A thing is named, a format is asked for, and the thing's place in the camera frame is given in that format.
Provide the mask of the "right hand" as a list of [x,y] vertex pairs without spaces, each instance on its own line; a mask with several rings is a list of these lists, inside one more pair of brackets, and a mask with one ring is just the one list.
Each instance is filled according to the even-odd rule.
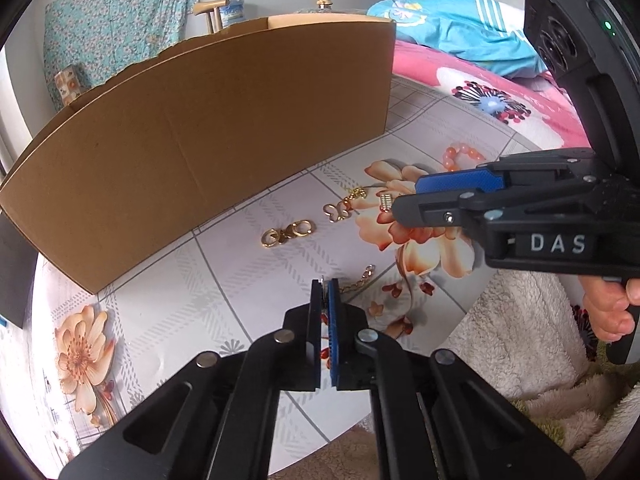
[[618,341],[634,331],[636,322],[628,309],[639,305],[638,278],[629,280],[625,286],[597,276],[581,276],[579,281],[585,292],[584,307],[591,327],[600,340]]

